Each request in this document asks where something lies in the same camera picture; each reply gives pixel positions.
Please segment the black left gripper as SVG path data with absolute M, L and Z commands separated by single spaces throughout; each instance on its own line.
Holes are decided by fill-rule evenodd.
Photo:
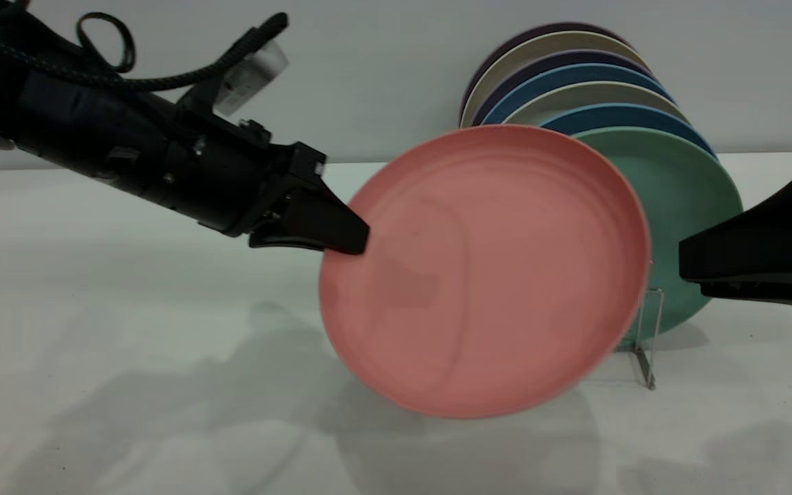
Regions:
M 280 193 L 274 188 L 297 165 L 315 172 L 327 155 L 304 144 L 274 144 L 255 121 L 204 123 L 183 182 L 183 214 L 228 237 L 247 234 Z M 249 248 L 365 252 L 370 226 L 327 186 L 288 194 L 277 234 L 251 234 Z

